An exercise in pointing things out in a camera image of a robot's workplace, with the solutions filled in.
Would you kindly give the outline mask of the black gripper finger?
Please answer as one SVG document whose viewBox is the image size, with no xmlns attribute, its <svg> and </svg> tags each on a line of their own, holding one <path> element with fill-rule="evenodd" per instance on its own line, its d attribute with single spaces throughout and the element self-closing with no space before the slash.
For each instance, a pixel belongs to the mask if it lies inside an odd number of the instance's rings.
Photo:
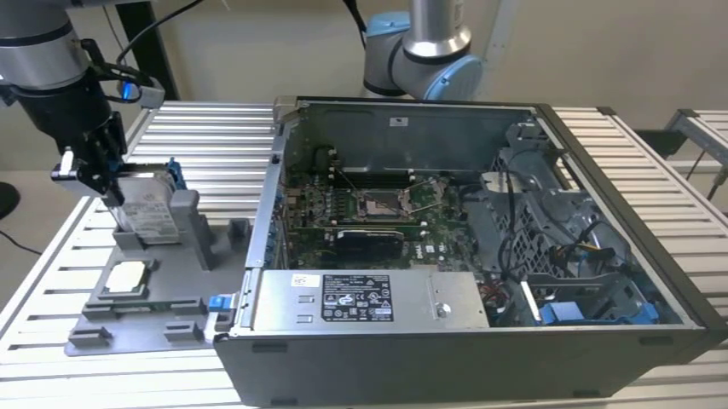
<svg viewBox="0 0 728 409">
<path fill-rule="evenodd" d="M 106 123 L 89 134 L 86 158 L 78 159 L 77 180 L 103 198 L 110 206 L 125 204 L 119 172 L 125 166 L 127 139 L 121 113 L 111 112 Z"/>
</svg>

